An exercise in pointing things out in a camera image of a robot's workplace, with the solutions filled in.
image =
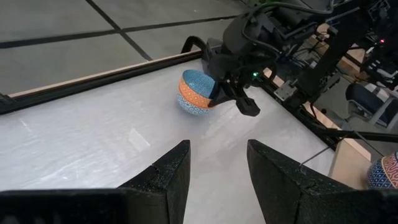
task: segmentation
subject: chair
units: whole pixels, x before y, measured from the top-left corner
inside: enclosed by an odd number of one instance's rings
[[[385,102],[376,96],[378,88],[373,92],[364,86],[352,83],[346,90],[348,100],[347,121],[357,117],[371,125],[378,124],[391,131],[398,121],[398,99],[390,96]]]

